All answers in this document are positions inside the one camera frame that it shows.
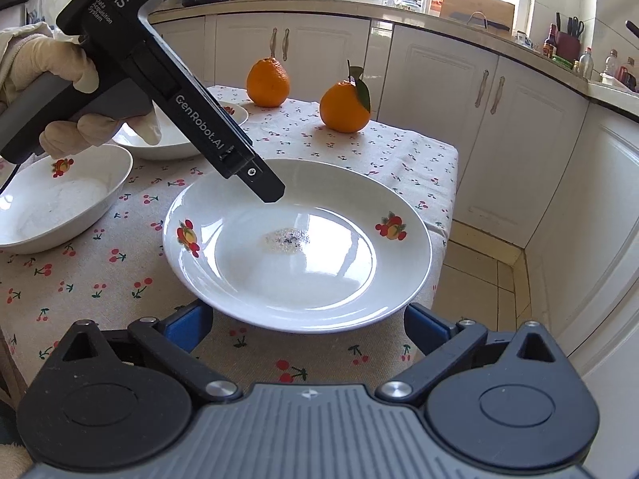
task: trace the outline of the tablecloth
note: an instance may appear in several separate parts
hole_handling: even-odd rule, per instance
[[[455,148],[412,131],[370,122],[343,135],[324,126],[318,104],[287,100],[259,108],[244,90],[210,89],[244,106],[243,128],[263,158],[319,160],[369,175],[401,195],[426,222],[433,264],[417,299],[430,307],[450,232],[457,179]],[[78,319],[121,329],[142,316],[164,318],[195,297],[164,258],[162,224],[171,202],[213,168],[189,160],[136,160],[112,209],[77,238],[34,255],[0,253],[0,327],[27,383]],[[329,335],[279,333],[215,312],[193,352],[246,388],[253,382],[384,382],[415,361],[403,312],[366,328]]]

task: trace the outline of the black cable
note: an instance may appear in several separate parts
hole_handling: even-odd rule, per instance
[[[6,182],[5,182],[5,183],[3,183],[3,184],[0,186],[0,195],[1,195],[2,193],[4,193],[4,190],[5,190],[5,189],[7,188],[7,186],[11,183],[11,180],[13,180],[13,179],[14,179],[14,176],[16,176],[16,175],[17,175],[17,173],[18,173],[18,169],[20,169],[20,164],[18,164],[16,167],[14,167],[14,170],[13,170],[13,171],[11,171],[11,174],[9,175],[8,179],[6,180]]]

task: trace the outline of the white bowl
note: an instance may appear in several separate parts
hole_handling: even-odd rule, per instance
[[[130,153],[117,145],[65,160],[38,160],[0,195],[0,249],[30,254],[72,240],[109,210],[133,167]]]
[[[240,126],[248,120],[248,111],[238,105],[218,101],[223,107],[228,108],[231,118]],[[199,154],[197,148],[189,139],[173,124],[170,118],[155,104],[155,115],[162,132],[162,140],[157,145],[148,145],[139,137],[129,124],[124,125],[113,137],[114,142],[128,149],[131,154],[144,160],[179,160]]]
[[[291,333],[361,328],[415,297],[432,247],[424,222],[400,196],[330,164],[267,164],[286,185],[274,204],[239,178],[211,172],[171,205],[164,251],[194,294],[226,315]],[[382,226],[382,218],[399,221],[389,211],[401,225]]]

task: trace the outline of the wooden cutting board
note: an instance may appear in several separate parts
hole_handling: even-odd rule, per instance
[[[513,36],[515,6],[502,0],[443,0],[441,18],[466,23],[473,12],[483,12],[488,20],[488,32],[510,40]],[[470,22],[484,28],[484,20],[476,14]]]

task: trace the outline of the floor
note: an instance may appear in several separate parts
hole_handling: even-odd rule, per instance
[[[457,322],[514,331],[532,318],[525,255],[521,249],[454,222],[433,311]]]

